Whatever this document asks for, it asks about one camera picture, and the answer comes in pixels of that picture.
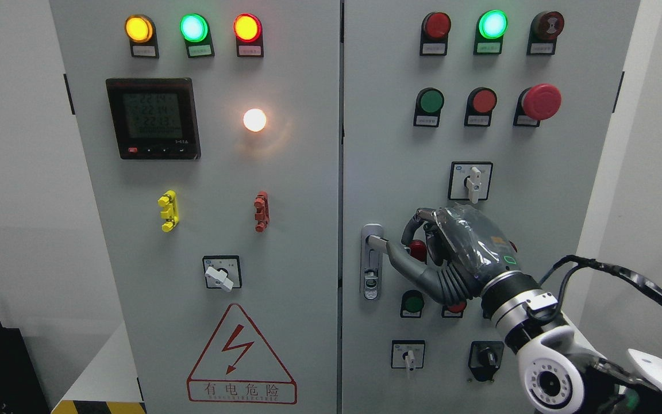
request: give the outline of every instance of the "black cable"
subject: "black cable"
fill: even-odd
[[[563,280],[561,282],[560,290],[559,290],[559,304],[557,304],[556,308],[554,311],[545,316],[545,317],[538,317],[533,314],[533,312],[528,308],[526,312],[528,313],[528,316],[533,318],[533,320],[538,321],[539,323],[547,324],[550,322],[553,322],[554,319],[557,317],[557,315],[560,314],[560,310],[562,309],[563,306],[563,301],[565,299],[565,288],[567,288],[567,283],[568,280],[570,280],[571,276],[577,272],[580,269],[583,269],[584,267],[590,267],[594,270],[599,270],[600,272],[607,273],[609,275],[615,276],[617,278],[620,278],[623,281],[626,281],[629,283],[633,288],[638,289],[638,291],[648,298],[652,299],[655,303],[659,304],[662,307],[662,288],[660,288],[659,285],[656,285],[653,281],[651,281],[649,278],[641,275],[640,273],[637,273],[633,270],[628,269],[627,267],[622,267],[622,266],[617,266],[615,264],[609,264],[609,263],[602,263],[602,262],[597,262],[595,259],[586,259],[584,257],[580,256],[575,256],[575,255],[568,255],[560,259],[558,262],[556,262],[548,272],[541,278],[540,284],[544,281],[546,281],[550,275],[552,275],[555,270],[559,269],[559,267],[562,267],[562,265],[567,264],[568,262],[575,262],[577,265],[573,267],[572,269],[568,270],[567,274],[563,276]]]
[[[552,270],[556,270],[557,268],[561,267],[564,264],[565,263],[562,263],[558,266],[554,265],[554,268],[552,268]],[[528,313],[528,317],[530,317],[533,320],[536,320],[536,322],[541,323],[541,325],[547,325],[551,322],[554,322],[555,318],[557,318],[560,315],[560,311],[563,307],[563,301],[565,299],[565,288],[567,288],[568,280],[571,279],[571,276],[574,273],[577,273],[579,270],[583,269],[584,267],[586,267],[586,266],[583,265],[583,264],[577,264],[575,267],[572,267],[571,269],[569,269],[568,272],[565,274],[565,276],[563,276],[563,280],[561,281],[561,286],[560,286],[560,289],[559,289],[559,296],[557,297],[557,299],[559,300],[559,303],[556,304],[556,307],[552,312],[550,312],[546,316],[538,316],[535,313],[533,313],[532,309],[526,308],[525,312]]]

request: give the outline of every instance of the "yellow indicator light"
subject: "yellow indicator light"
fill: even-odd
[[[152,27],[152,21],[147,16],[132,15],[124,22],[124,31],[126,35],[136,44],[143,44],[152,39],[155,33]]]
[[[267,125],[267,116],[263,110],[253,108],[244,113],[244,126],[253,133],[262,131],[265,125]]]
[[[234,20],[234,34],[243,42],[253,42],[262,34],[262,24],[257,16],[244,13]]]

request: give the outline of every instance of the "red indicator light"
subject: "red indicator light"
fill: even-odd
[[[495,105],[497,105],[497,95],[489,89],[481,89],[476,92],[474,98],[471,100],[471,107],[478,113],[491,112]]]
[[[423,32],[431,40],[444,39],[451,30],[451,19],[446,13],[435,11],[423,20]]]
[[[559,112],[560,103],[559,89],[550,83],[541,83],[526,92],[522,98],[522,110],[530,118],[543,121]]]
[[[234,34],[237,39],[247,44],[257,40],[262,35],[262,23],[257,16],[242,13],[234,19]]]

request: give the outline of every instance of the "warning sign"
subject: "warning sign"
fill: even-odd
[[[297,384],[255,322],[230,304],[187,379],[195,403],[295,404]]]

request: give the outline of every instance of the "red push button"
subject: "red push button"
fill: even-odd
[[[471,100],[471,107],[478,113],[491,112],[497,105],[497,95],[489,89],[481,89],[476,92]]]
[[[451,313],[461,313],[464,312],[466,308],[467,308],[467,302],[460,302],[458,304],[449,306],[447,310]]]
[[[563,31],[564,23],[558,11],[544,11],[533,19],[533,33],[541,40],[555,40]]]
[[[423,32],[431,40],[444,39],[451,30],[451,19],[446,13],[434,11],[423,20]]]
[[[542,83],[531,87],[525,93],[521,103],[525,115],[536,121],[548,120],[548,118],[559,112],[560,91],[550,83]]]

